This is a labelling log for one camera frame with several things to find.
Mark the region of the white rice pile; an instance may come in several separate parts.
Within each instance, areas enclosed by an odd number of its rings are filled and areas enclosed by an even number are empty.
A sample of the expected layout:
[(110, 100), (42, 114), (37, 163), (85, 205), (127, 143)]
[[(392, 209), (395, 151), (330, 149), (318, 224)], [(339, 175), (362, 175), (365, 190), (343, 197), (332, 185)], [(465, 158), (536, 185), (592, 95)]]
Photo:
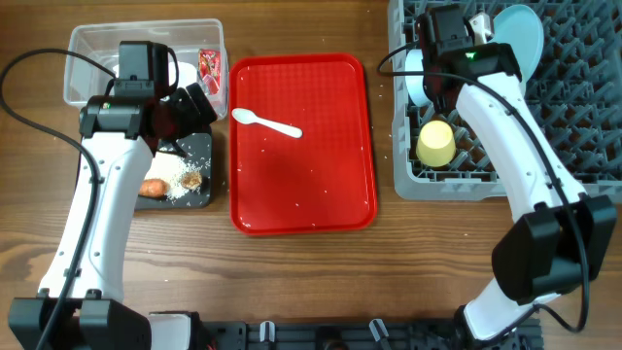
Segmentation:
[(180, 180), (182, 179), (182, 177), (187, 172), (192, 171), (200, 172), (200, 167), (198, 165), (186, 162), (186, 159), (179, 155), (165, 152), (156, 152), (151, 167), (145, 175), (144, 180), (161, 179), (167, 182), (169, 184), (169, 191), (167, 193), (167, 196), (155, 199), (168, 199), (173, 201), (176, 199), (180, 199), (186, 194), (200, 192), (202, 186), (204, 185), (204, 180), (201, 188), (196, 191), (189, 191), (187, 189), (184, 189), (180, 184)]

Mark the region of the light blue plate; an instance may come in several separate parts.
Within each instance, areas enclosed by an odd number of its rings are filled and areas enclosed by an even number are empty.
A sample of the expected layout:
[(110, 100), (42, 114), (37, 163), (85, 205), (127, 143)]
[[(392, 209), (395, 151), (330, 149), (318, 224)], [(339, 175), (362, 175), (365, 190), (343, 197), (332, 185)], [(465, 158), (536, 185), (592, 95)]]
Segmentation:
[(511, 46), (525, 88), (542, 57), (544, 33), (540, 18), (526, 5), (512, 5), (496, 15), (493, 25), (493, 41)]

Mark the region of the light blue bowl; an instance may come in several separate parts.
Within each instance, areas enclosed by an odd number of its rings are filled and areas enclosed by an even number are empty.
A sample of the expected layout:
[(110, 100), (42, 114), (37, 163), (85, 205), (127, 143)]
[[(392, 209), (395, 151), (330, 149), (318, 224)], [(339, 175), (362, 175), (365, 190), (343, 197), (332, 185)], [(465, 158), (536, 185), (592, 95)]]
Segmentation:
[[(405, 72), (423, 70), (423, 53), (420, 49), (410, 50), (405, 59)], [(424, 90), (423, 76), (406, 76), (405, 84), (411, 102), (416, 107), (431, 104)]]

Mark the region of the yellow cup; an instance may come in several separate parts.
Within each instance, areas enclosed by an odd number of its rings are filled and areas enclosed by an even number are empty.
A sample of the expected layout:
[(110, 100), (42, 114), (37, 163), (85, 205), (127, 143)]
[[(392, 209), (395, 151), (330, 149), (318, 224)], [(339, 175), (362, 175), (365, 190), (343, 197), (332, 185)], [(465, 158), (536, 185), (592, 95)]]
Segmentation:
[(431, 121), (421, 128), (416, 155), (424, 165), (442, 167), (454, 158), (455, 153), (454, 133), (447, 122)]

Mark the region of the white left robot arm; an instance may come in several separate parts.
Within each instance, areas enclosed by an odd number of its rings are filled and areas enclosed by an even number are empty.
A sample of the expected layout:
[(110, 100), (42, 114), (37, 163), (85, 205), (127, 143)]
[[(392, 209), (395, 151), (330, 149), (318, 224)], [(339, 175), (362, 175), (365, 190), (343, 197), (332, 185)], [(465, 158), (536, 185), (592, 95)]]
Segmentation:
[(122, 270), (136, 201), (158, 145), (209, 130), (198, 86), (179, 87), (169, 47), (124, 41), (119, 69), (80, 113), (81, 167), (52, 264), (35, 297), (12, 301), (8, 324), (25, 349), (212, 349), (195, 312), (142, 315), (125, 306)]

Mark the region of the red snack wrapper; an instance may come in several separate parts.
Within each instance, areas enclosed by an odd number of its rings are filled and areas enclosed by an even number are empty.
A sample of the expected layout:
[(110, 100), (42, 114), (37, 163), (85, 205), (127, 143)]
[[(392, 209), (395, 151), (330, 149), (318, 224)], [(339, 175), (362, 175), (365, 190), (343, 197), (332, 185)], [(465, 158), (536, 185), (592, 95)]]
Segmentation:
[(221, 85), (222, 58), (219, 51), (202, 49), (199, 51), (199, 76), (209, 95), (217, 94)]

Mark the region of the white plastic spoon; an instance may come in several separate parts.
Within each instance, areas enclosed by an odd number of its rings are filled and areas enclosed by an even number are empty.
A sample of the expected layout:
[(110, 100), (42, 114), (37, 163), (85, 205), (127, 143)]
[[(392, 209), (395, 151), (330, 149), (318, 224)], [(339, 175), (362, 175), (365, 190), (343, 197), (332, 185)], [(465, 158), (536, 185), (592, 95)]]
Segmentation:
[(265, 127), (268, 127), (270, 129), (273, 129), (275, 131), (278, 131), (282, 134), (285, 134), (287, 136), (290, 136), (292, 138), (299, 139), (302, 137), (302, 130), (300, 128), (292, 126), (292, 125), (287, 125), (287, 124), (283, 124), (280, 122), (275, 122), (275, 121), (261, 118), (257, 116), (253, 111), (248, 110), (248, 109), (235, 108), (232, 110), (231, 115), (238, 123), (242, 123), (242, 124), (257, 123)]

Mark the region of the white napkin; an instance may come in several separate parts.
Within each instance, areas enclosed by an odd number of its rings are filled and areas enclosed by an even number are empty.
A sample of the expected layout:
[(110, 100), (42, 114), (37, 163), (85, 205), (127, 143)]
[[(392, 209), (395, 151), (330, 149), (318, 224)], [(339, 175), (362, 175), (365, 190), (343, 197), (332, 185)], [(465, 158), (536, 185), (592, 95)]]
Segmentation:
[(199, 81), (197, 69), (189, 63), (179, 62), (178, 66), (175, 66), (175, 63), (170, 61), (168, 65), (168, 73), (170, 86), (172, 86), (175, 81), (178, 81), (178, 88), (186, 88), (187, 86)]

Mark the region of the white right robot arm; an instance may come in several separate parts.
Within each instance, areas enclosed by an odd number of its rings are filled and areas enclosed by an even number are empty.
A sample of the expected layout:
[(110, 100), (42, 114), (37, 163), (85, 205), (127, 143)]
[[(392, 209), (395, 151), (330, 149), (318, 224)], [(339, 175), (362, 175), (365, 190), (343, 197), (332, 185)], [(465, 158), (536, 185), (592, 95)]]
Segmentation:
[(581, 332), (590, 284), (616, 225), (614, 204), (605, 195), (588, 195), (561, 164), (523, 100), (508, 44), (452, 51), (424, 45), (423, 54), (412, 76), (422, 78), (435, 108), (457, 111), (475, 132), (513, 216), (492, 252), (493, 280), (457, 312), (465, 345), (491, 346), (538, 311)]

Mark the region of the brown food scrap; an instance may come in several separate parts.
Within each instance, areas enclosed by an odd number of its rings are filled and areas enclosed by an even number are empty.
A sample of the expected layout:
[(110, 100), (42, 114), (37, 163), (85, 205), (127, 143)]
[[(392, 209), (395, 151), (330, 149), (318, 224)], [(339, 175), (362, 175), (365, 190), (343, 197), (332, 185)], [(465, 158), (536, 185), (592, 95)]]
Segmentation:
[(203, 176), (198, 171), (187, 172), (180, 180), (181, 186), (189, 191), (196, 191), (200, 189), (202, 183)]

